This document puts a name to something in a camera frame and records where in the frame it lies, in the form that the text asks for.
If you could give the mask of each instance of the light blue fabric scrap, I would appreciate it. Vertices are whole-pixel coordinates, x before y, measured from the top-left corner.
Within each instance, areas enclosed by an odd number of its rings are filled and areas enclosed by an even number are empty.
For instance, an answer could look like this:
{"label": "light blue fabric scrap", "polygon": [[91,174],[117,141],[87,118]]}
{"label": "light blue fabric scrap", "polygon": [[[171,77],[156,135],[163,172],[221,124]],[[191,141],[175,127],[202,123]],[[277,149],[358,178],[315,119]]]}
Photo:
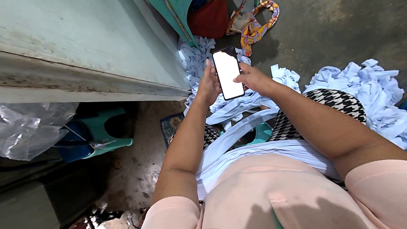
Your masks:
{"label": "light blue fabric scrap", "polygon": [[[207,58],[211,59],[210,49],[214,48],[215,44],[213,39],[199,36],[195,36],[195,39],[199,43],[199,49],[190,47],[182,41],[179,43],[179,54],[192,88],[192,94],[185,103],[187,106],[185,114],[197,93],[205,61]],[[241,50],[236,49],[236,51],[240,62],[250,64],[250,59],[242,56]],[[384,70],[378,63],[377,60],[368,59],[362,63],[364,66],[362,68],[350,62],[342,71],[332,66],[323,67],[312,77],[310,84],[305,86],[303,94],[319,88],[328,88],[354,95],[365,108],[367,126],[405,150],[407,149],[407,112],[394,106],[401,100],[404,93],[394,78],[398,75],[398,70]],[[300,76],[296,72],[279,68],[277,64],[270,69],[273,80],[300,93],[298,86]],[[230,120],[238,121],[244,111],[260,105],[271,109],[254,113],[230,127]],[[228,130],[203,152],[202,162],[196,175],[200,200],[212,190],[227,166],[245,155],[277,153],[307,163],[327,176],[339,178],[332,163],[305,140],[272,141],[247,145],[226,152],[256,125],[276,116],[278,106],[269,98],[262,97],[252,90],[247,90],[243,97],[229,101],[225,101],[220,94],[215,103],[210,106],[210,110],[213,114],[206,119],[206,123],[221,123],[227,126]]]}

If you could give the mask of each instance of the person's right hand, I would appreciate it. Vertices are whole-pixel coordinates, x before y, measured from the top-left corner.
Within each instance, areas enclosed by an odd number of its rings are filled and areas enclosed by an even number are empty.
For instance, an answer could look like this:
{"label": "person's right hand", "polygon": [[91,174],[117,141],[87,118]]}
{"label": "person's right hand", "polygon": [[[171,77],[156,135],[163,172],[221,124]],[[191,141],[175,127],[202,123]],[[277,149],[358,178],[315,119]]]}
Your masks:
{"label": "person's right hand", "polygon": [[271,87],[278,84],[276,81],[264,75],[260,70],[245,63],[239,63],[243,74],[233,79],[235,83],[244,83],[246,87],[258,92],[261,96],[267,96]]}

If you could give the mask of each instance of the black and white houndstooth fabric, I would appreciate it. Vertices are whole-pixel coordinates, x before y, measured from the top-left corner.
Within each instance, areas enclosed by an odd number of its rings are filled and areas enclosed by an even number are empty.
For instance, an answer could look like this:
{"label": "black and white houndstooth fabric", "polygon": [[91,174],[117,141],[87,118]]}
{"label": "black and white houndstooth fabric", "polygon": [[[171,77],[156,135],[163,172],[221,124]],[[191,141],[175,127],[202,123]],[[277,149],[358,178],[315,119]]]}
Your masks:
{"label": "black and white houndstooth fabric", "polygon": [[[174,137],[174,135],[175,135],[175,133],[176,133],[177,131],[175,131],[172,135],[171,135],[171,139],[170,139],[170,143],[171,143],[171,141],[173,140],[173,137]],[[216,131],[215,131],[215,129],[212,127],[212,126],[210,126],[210,125],[208,125],[208,124],[205,124],[205,132],[204,132],[204,134],[203,134],[203,149],[205,149],[206,147],[208,147],[208,145],[210,145],[212,142],[214,142],[217,138],[219,138],[219,134],[218,133],[216,133]]]}
{"label": "black and white houndstooth fabric", "polygon": [[[353,95],[333,89],[316,89],[304,94],[305,97],[335,108],[366,125],[366,113],[362,104]],[[273,133],[267,141],[304,139],[294,128],[287,116],[279,111]]]}

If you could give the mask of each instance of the pink shirt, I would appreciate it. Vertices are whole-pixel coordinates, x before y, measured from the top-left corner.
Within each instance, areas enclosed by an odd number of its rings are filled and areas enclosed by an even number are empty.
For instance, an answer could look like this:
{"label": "pink shirt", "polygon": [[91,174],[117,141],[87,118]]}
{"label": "pink shirt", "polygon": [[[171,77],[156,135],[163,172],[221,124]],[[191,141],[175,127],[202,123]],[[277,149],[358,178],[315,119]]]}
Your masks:
{"label": "pink shirt", "polygon": [[278,154],[231,164],[199,209],[180,196],[147,212],[142,229],[407,228],[407,161],[361,165],[348,192],[311,166]]}

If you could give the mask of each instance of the phone screen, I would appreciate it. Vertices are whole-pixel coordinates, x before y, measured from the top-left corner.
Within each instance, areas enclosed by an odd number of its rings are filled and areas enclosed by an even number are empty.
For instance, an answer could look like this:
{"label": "phone screen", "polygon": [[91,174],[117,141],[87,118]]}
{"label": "phone screen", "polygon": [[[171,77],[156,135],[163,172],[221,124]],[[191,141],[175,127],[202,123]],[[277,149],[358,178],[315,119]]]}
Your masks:
{"label": "phone screen", "polygon": [[231,47],[215,52],[212,57],[225,100],[243,96],[245,93],[243,84],[233,82],[233,79],[240,75],[235,49]]}

